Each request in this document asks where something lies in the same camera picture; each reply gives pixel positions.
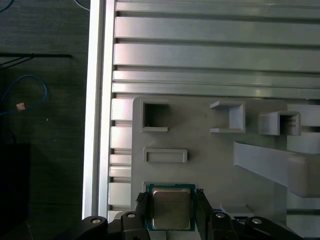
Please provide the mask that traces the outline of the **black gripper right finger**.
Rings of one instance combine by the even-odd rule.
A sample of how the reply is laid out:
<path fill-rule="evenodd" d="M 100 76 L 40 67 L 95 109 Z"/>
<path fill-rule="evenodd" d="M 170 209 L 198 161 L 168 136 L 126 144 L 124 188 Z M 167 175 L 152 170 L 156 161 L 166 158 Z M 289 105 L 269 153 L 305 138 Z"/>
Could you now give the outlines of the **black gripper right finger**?
<path fill-rule="evenodd" d="M 196 191 L 196 226 L 202 240 L 301 240 L 296 233 L 261 216 L 241 223 L 227 213 L 214 211 L 204 191 Z"/>

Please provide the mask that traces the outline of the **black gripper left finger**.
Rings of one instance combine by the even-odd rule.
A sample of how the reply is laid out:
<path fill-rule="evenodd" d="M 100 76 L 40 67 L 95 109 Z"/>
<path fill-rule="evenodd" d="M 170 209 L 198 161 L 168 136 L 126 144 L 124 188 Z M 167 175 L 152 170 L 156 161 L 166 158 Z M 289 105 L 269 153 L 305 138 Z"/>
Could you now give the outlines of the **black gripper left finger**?
<path fill-rule="evenodd" d="M 82 222 L 83 240 L 149 240 L 147 216 L 149 214 L 150 197 L 141 192 L 136 199 L 133 211 L 124 212 L 120 218 L 108 222 L 105 217 L 91 216 Z"/>

